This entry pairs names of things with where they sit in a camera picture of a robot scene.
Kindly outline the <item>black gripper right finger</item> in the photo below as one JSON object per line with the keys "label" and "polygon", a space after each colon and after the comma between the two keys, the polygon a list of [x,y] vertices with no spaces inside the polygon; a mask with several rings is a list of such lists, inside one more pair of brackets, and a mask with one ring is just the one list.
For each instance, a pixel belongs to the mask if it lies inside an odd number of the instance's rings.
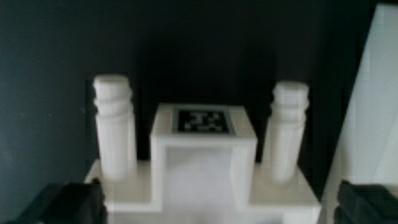
{"label": "black gripper right finger", "polygon": [[398,224],[398,198],[383,185],[342,181],[335,224]]}

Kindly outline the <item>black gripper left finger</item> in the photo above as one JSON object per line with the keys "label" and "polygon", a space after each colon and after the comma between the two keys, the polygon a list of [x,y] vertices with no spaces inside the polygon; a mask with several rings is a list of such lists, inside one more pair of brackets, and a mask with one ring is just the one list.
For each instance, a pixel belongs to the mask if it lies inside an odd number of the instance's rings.
{"label": "black gripper left finger", "polygon": [[109,224],[102,182],[50,184],[6,224]]}

